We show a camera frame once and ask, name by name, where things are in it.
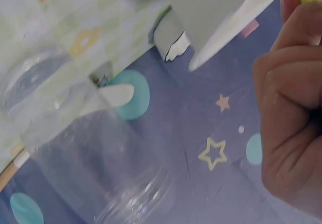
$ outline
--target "teal circle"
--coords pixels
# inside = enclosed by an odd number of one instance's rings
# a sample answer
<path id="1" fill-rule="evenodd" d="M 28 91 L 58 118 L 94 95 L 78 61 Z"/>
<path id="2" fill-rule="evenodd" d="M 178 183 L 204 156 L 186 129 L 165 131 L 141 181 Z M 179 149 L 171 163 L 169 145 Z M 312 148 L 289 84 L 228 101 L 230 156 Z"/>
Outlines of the teal circle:
<path id="1" fill-rule="evenodd" d="M 133 120 L 142 116 L 150 103 L 150 89 L 144 75 L 136 70 L 124 70 L 108 82 L 108 86 L 131 84 L 134 86 L 132 100 L 115 111 L 124 120 Z"/>
<path id="2" fill-rule="evenodd" d="M 28 195 L 15 193 L 10 198 L 12 212 L 19 224 L 44 224 L 44 216 L 37 203 Z"/>
<path id="3" fill-rule="evenodd" d="M 250 140 L 248 140 L 246 147 L 246 157 L 252 165 L 260 165 L 262 163 L 262 138 L 259 133 L 254 134 L 250 138 Z"/>

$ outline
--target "clear plastic bottle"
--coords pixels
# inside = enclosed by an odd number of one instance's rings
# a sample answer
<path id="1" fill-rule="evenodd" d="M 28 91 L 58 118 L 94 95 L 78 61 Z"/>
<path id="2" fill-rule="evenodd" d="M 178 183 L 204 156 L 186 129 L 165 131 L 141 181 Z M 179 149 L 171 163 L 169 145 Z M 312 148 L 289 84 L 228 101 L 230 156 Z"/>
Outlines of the clear plastic bottle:
<path id="1" fill-rule="evenodd" d="M 163 166 L 77 70 L 43 45 L 8 72 L 2 109 L 57 193 L 87 223 L 139 223 L 165 195 Z"/>

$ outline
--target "yellow flower print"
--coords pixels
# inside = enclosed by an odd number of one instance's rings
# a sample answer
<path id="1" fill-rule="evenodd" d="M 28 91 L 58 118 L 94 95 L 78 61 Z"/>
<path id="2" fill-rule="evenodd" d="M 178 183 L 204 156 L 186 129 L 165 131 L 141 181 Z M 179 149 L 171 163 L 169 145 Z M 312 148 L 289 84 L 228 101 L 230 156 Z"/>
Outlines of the yellow flower print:
<path id="1" fill-rule="evenodd" d="M 78 57 L 86 52 L 89 47 L 97 43 L 100 37 L 100 28 L 80 31 L 75 38 L 74 44 L 68 52 L 73 57 Z"/>

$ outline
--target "hand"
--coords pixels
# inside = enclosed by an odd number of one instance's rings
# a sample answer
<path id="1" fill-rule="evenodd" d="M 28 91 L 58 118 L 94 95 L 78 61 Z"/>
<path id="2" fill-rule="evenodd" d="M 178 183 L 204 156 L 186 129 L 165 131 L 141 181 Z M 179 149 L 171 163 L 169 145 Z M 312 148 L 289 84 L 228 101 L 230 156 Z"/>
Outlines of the hand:
<path id="1" fill-rule="evenodd" d="M 273 195 L 322 218 L 322 3 L 281 3 L 285 24 L 253 68 L 262 178 Z"/>

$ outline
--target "beige star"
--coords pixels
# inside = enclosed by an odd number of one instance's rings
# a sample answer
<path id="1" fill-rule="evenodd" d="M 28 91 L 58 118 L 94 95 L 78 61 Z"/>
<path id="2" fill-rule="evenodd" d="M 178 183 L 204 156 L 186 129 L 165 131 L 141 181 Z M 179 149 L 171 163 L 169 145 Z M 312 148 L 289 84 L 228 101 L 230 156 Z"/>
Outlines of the beige star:
<path id="1" fill-rule="evenodd" d="M 222 94 L 220 94 L 219 100 L 216 102 L 216 105 L 220 107 L 221 112 L 223 112 L 225 109 L 230 109 L 228 101 L 229 97 L 224 97 Z"/>
<path id="2" fill-rule="evenodd" d="M 210 171 L 212 171 L 216 167 L 216 165 L 218 163 L 225 163 L 225 162 L 227 162 L 227 157 L 226 157 L 225 153 L 223 152 L 224 149 L 225 149 L 225 146 L 226 146 L 226 141 L 225 140 L 224 141 L 221 141 L 219 143 L 216 143 L 211 138 L 208 138 L 207 139 L 207 147 L 206 147 L 206 150 L 199 155 L 199 159 L 208 163 L 208 167 L 209 167 L 209 170 Z M 211 157 L 209 157 L 207 155 L 210 152 L 210 147 L 220 148 L 220 150 L 219 150 L 220 157 L 219 158 L 216 158 L 214 160 L 214 162 L 212 162 L 211 161 Z"/>

